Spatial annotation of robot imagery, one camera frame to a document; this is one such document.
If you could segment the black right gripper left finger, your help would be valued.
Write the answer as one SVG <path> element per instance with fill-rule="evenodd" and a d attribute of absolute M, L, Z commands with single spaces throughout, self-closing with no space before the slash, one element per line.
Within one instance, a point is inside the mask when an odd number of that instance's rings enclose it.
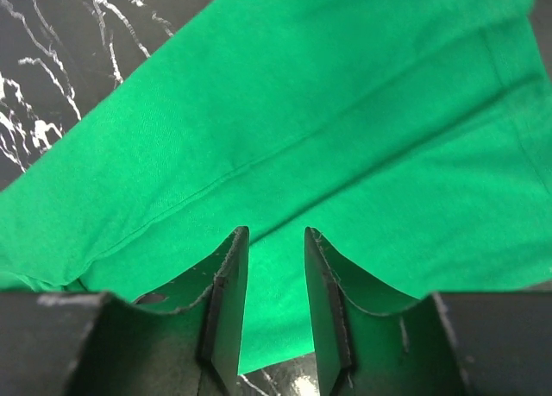
<path fill-rule="evenodd" d="M 5 292 L 4 395 L 232 395 L 249 231 L 135 302 L 110 292 Z"/>

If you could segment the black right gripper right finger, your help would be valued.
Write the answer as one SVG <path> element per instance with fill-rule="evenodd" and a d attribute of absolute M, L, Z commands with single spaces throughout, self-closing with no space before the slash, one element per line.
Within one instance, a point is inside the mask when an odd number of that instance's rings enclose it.
<path fill-rule="evenodd" d="M 304 267 L 321 394 L 550 394 L 550 292 L 414 299 L 313 228 Z"/>

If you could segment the green t shirt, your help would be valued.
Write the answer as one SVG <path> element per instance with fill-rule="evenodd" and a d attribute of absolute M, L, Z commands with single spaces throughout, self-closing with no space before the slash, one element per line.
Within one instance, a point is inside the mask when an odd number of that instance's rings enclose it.
<path fill-rule="evenodd" d="M 419 298 L 551 277 L 535 0 L 215 0 L 1 195 L 1 287 L 134 300 L 250 230 L 243 372 L 313 349 L 304 230 Z"/>

